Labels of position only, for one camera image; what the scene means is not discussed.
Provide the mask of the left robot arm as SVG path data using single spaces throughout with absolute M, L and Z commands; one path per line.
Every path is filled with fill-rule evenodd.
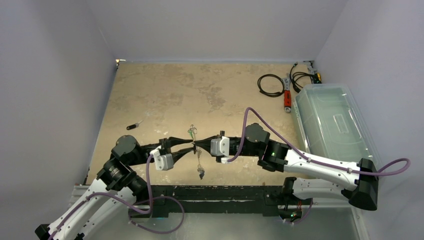
M 150 217 L 153 191 L 145 179 L 131 168 L 154 162 L 158 171 L 170 170 L 191 147 L 172 152 L 171 148 L 191 143 L 190 139 L 168 137 L 158 143 L 140 145 L 132 135 L 117 141 L 96 179 L 82 196 L 57 220 L 35 229 L 40 240 L 90 240 L 107 222 L 129 209 Z

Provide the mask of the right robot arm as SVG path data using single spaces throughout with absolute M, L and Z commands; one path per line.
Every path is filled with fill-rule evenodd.
M 346 200 L 350 205 L 375 211 L 378 208 L 379 179 L 374 163 L 366 158 L 358 162 L 333 160 L 294 149 L 272 140 L 258 123 L 246 127 L 243 137 L 223 133 L 193 143 L 216 161 L 228 164 L 231 157 L 257 157 L 257 164 L 269 172 L 300 173 L 312 180 L 286 178 L 280 196 L 288 204 L 311 198 Z

